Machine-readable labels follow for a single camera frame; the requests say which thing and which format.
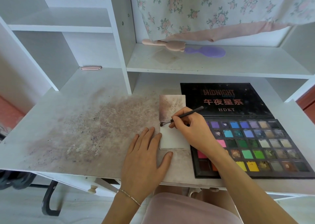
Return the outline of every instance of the finger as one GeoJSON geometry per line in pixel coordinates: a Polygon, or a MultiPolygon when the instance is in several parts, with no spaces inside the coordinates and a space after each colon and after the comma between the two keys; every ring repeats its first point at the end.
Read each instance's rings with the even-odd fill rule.
{"type": "Polygon", "coordinates": [[[149,131],[144,135],[143,139],[142,139],[142,142],[140,144],[140,148],[139,150],[148,150],[148,146],[150,144],[150,140],[151,140],[151,137],[153,135],[155,131],[155,128],[154,127],[151,127],[149,129],[149,131]]]}
{"type": "Polygon", "coordinates": [[[192,111],[192,109],[185,106],[184,108],[181,108],[179,111],[177,111],[173,116],[179,116],[179,115],[185,114],[189,111],[192,111]]]}
{"type": "Polygon", "coordinates": [[[134,136],[134,138],[132,139],[132,142],[131,142],[130,145],[129,145],[127,154],[130,154],[130,153],[134,150],[134,147],[135,147],[135,145],[136,145],[136,142],[137,142],[138,138],[139,138],[139,134],[136,134],[136,135],[134,136]]]}
{"type": "Polygon", "coordinates": [[[173,152],[167,152],[163,157],[162,163],[158,168],[158,171],[160,172],[162,179],[165,177],[165,174],[168,171],[169,166],[171,165],[172,157],[173,152]]]}
{"type": "MultiPolygon", "coordinates": [[[[189,117],[188,116],[185,116],[185,117],[183,117],[183,118],[181,118],[181,120],[184,122],[184,124],[188,124],[189,123],[189,117]]],[[[169,125],[169,127],[172,129],[172,128],[176,128],[176,126],[175,126],[175,122],[172,122],[170,125],[169,125]]]]}
{"type": "Polygon", "coordinates": [[[139,150],[141,142],[142,142],[142,139],[145,136],[145,134],[148,132],[148,130],[149,129],[147,127],[145,127],[144,130],[141,132],[141,134],[140,134],[140,136],[139,136],[139,138],[138,138],[138,140],[137,140],[137,142],[135,144],[134,150],[139,150]]]}
{"type": "Polygon", "coordinates": [[[176,128],[179,129],[181,133],[187,132],[189,127],[184,124],[181,118],[179,118],[178,116],[174,116],[173,120],[174,120],[176,128]]]}
{"type": "Polygon", "coordinates": [[[162,138],[161,133],[158,133],[157,135],[155,135],[150,142],[150,146],[148,148],[148,151],[154,152],[156,154],[161,138],[162,138]]]}

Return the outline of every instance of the desk surface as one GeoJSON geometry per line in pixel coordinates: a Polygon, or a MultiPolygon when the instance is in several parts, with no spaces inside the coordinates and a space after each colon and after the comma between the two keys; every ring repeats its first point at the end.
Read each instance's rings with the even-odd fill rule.
{"type": "MultiPolygon", "coordinates": [[[[315,168],[315,126],[294,101],[283,103],[264,78],[142,73],[127,95],[121,69],[78,70],[61,89],[50,89],[0,144],[0,169],[120,178],[135,133],[159,130],[159,95],[181,94],[180,82],[250,82],[315,168]]],[[[158,163],[167,150],[158,151],[158,163]]],[[[189,150],[174,150],[163,183],[224,187],[195,179],[189,150]]],[[[264,190],[315,195],[315,180],[255,180],[264,190]]]]}

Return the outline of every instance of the pink eyeshadow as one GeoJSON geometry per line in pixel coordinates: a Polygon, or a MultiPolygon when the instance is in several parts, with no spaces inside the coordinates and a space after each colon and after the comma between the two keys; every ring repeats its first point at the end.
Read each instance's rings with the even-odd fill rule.
{"type": "Polygon", "coordinates": [[[224,140],[217,140],[217,141],[223,148],[226,147],[226,144],[225,144],[224,140]]]}
{"type": "Polygon", "coordinates": [[[203,153],[201,153],[199,150],[197,150],[198,158],[207,158],[203,153]]]}

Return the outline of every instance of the person's left hand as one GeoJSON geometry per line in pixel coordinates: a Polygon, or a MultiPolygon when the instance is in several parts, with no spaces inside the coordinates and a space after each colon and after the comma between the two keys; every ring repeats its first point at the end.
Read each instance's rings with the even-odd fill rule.
{"type": "Polygon", "coordinates": [[[173,152],[165,154],[157,167],[157,149],[161,133],[152,139],[155,128],[145,128],[132,140],[122,168],[121,189],[142,203],[162,182],[172,160],[173,152]]]}

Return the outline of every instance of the person's right hand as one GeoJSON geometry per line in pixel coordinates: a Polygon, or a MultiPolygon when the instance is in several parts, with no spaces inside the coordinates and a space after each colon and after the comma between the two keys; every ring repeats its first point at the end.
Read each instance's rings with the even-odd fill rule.
{"type": "Polygon", "coordinates": [[[205,119],[202,115],[198,113],[193,113],[191,115],[179,118],[178,115],[187,113],[192,109],[184,107],[181,110],[177,111],[173,116],[172,122],[169,127],[176,127],[183,136],[187,139],[188,143],[195,147],[197,150],[206,154],[212,150],[213,147],[218,147],[221,145],[215,140],[209,126],[207,125],[205,119]]]}

